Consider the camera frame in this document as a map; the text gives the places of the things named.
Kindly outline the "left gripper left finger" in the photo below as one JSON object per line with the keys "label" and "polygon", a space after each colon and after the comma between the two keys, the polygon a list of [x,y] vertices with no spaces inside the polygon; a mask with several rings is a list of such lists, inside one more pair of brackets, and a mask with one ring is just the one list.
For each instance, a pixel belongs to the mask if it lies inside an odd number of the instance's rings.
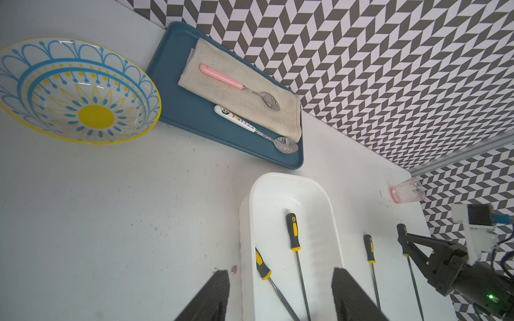
{"label": "left gripper left finger", "polygon": [[218,270],[175,321],[223,321],[226,318],[229,295],[229,273],[227,270]]}

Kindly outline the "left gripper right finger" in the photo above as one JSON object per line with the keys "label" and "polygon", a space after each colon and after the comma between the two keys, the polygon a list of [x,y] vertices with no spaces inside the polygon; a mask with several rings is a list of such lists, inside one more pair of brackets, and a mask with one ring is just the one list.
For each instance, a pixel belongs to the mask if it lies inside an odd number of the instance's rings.
{"label": "left gripper right finger", "polygon": [[388,321],[345,268],[335,268],[331,281],[338,321]]}

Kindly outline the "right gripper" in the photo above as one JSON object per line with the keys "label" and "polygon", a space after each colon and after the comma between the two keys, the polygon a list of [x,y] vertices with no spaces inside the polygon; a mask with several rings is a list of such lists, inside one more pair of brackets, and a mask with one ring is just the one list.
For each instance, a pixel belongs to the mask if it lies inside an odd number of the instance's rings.
{"label": "right gripper", "polygon": [[398,234],[398,242],[403,254],[414,261],[428,283],[439,294],[448,295],[460,271],[467,265],[466,247],[414,234]]}

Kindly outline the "yellow black file tool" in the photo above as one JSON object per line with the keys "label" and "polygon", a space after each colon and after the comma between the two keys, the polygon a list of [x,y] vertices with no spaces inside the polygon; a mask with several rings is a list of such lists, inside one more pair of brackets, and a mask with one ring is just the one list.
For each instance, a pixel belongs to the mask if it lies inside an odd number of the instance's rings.
{"label": "yellow black file tool", "polygon": [[378,309],[381,310],[380,294],[378,291],[376,273],[375,273],[375,269],[374,269],[374,264],[376,263],[376,258],[374,255],[373,240],[372,240],[372,236],[369,234],[364,234],[363,238],[364,238],[365,251],[366,251],[366,255],[367,255],[367,261],[370,264],[370,268],[371,268],[373,289],[374,289],[374,293],[375,293],[375,297],[376,297],[376,304],[377,304]]}
{"label": "yellow black file tool", "polygon": [[[406,226],[403,223],[397,224],[397,232],[398,232],[398,237],[399,238],[406,236],[407,235]],[[415,294],[415,297],[416,297],[416,302],[417,302],[417,305],[418,305],[418,310],[419,310],[419,313],[420,313],[420,318],[421,318],[421,320],[425,321],[424,312],[423,312],[422,304],[421,304],[421,300],[420,300],[420,295],[419,295],[419,292],[418,292],[418,286],[417,286],[416,278],[415,278],[415,275],[414,275],[414,272],[413,272],[413,269],[412,269],[410,255],[406,251],[406,248],[404,247],[404,244],[406,244],[406,242],[401,243],[402,255],[407,259],[407,262],[408,262],[410,276],[411,276],[411,279],[412,279],[412,286],[413,286],[413,289],[414,289],[414,294]]]}
{"label": "yellow black file tool", "polygon": [[307,313],[307,319],[308,319],[308,321],[312,321],[311,312],[310,312],[310,308],[309,308],[309,301],[307,298],[307,291],[306,291],[305,282],[304,282],[304,278],[303,278],[301,261],[300,261],[300,257],[298,254],[298,252],[301,250],[301,245],[300,245],[299,238],[298,238],[299,233],[298,233],[297,216],[294,213],[288,213],[286,215],[286,225],[287,225],[287,230],[288,230],[288,234],[289,234],[289,238],[290,238],[290,249],[295,253],[296,260],[297,260],[298,273],[299,273],[299,278],[300,278],[301,287],[302,287],[302,293],[303,293],[303,299],[304,299],[305,309],[306,309],[306,313]]}
{"label": "yellow black file tool", "polygon": [[297,316],[296,312],[293,310],[292,306],[289,304],[283,293],[279,290],[277,285],[273,282],[273,279],[271,278],[272,270],[266,265],[264,262],[262,255],[260,252],[255,248],[255,256],[256,256],[256,269],[260,275],[260,278],[264,281],[269,281],[271,286],[273,287],[273,290],[275,291],[278,299],[281,301],[282,305],[285,307],[286,311],[289,313],[290,317],[294,321],[300,321],[300,318]]}

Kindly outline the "white plastic storage box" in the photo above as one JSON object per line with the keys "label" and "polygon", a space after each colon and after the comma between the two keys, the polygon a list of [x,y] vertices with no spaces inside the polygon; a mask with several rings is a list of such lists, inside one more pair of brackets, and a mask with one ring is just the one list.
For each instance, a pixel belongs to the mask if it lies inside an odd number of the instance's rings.
{"label": "white plastic storage box", "polygon": [[243,320],[293,320],[269,281],[256,269],[255,248],[272,270],[271,278],[300,320],[308,320],[286,215],[298,221],[298,252],[312,320],[336,320],[333,270],[343,256],[333,207],[312,179],[281,173],[262,175],[240,206],[240,275]]}

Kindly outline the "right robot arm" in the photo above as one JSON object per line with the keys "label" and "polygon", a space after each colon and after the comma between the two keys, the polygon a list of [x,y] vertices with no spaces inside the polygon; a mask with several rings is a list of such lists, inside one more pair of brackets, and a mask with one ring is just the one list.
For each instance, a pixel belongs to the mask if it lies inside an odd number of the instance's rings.
{"label": "right robot arm", "polygon": [[398,242],[439,294],[456,290],[485,314],[513,320],[513,280],[487,263],[468,264],[463,245],[405,231],[398,232]]}

